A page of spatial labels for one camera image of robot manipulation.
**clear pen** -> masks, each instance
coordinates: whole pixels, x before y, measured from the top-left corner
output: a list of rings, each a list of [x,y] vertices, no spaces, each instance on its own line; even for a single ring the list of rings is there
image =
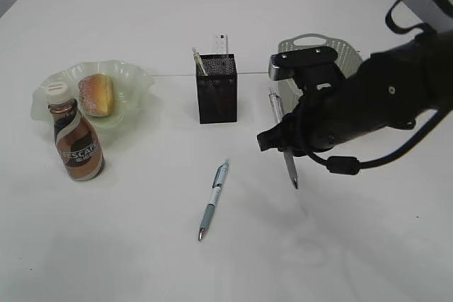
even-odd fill
[[[201,75],[207,76],[205,65],[203,64],[203,60],[201,59],[200,54],[197,52],[197,50],[194,47],[192,47],[192,52],[193,52],[193,60],[195,60],[195,63],[197,64],[198,68],[200,69]]]
[[[285,111],[283,110],[283,103],[282,99],[278,94],[274,92],[273,89],[269,88],[269,100],[270,104],[272,105],[272,111],[274,112],[274,119],[275,124],[278,124],[282,121],[283,116],[285,115]],[[294,188],[298,189],[299,185],[297,183],[297,170],[296,165],[294,164],[294,158],[291,151],[284,150],[283,157],[285,158],[286,167],[288,170],[289,178],[291,178],[291,182]]]
[[[202,240],[207,229],[210,227],[212,217],[214,216],[215,206],[220,198],[220,193],[224,186],[225,178],[227,177],[229,169],[229,162],[226,160],[218,169],[215,174],[214,182],[212,183],[212,193],[210,200],[207,203],[205,214],[200,223],[200,230],[198,231],[198,240]]]

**glass bowl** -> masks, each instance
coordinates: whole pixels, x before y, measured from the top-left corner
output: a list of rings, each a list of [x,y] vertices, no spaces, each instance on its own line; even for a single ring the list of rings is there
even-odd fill
[[[125,118],[136,117],[140,108],[147,102],[148,89],[154,83],[152,76],[141,67],[119,60],[80,63],[47,77],[39,85],[33,92],[33,103],[30,113],[32,119],[53,123],[45,99],[45,89],[50,82],[66,82],[74,97],[78,100],[80,80],[92,74],[109,75],[113,81],[113,90],[115,92],[115,109],[107,117],[87,115],[81,105],[79,106],[80,111],[94,126],[96,131],[100,133],[114,131]]]

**bread roll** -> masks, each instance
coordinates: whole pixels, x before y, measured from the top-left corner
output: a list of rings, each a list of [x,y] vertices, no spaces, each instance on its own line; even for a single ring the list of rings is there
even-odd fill
[[[115,108],[112,79],[106,74],[85,77],[79,82],[79,101],[87,114],[108,116]]]

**bottle label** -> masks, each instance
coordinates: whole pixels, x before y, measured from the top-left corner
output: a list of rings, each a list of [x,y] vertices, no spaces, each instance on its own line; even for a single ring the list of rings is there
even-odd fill
[[[89,132],[71,145],[71,151],[58,152],[66,166],[76,167],[87,164],[98,148],[99,141],[94,141]]]
[[[98,136],[91,124],[73,108],[55,117],[55,146],[69,175],[89,180],[102,171],[104,157]]]

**basket handle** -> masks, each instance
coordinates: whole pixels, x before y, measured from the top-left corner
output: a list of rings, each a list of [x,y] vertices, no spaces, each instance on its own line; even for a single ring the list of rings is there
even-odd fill
[[[300,45],[300,44],[296,44],[296,41],[298,40],[303,40],[305,38],[318,38],[318,39],[322,39],[324,40],[324,43],[322,44],[315,44],[315,45]],[[327,45],[329,40],[331,40],[329,37],[326,37],[325,35],[319,35],[318,33],[307,33],[306,35],[298,35],[297,37],[294,37],[292,38],[292,41],[291,43],[294,45],[294,46],[300,46],[300,47],[314,47],[314,46],[323,46],[323,45]]]

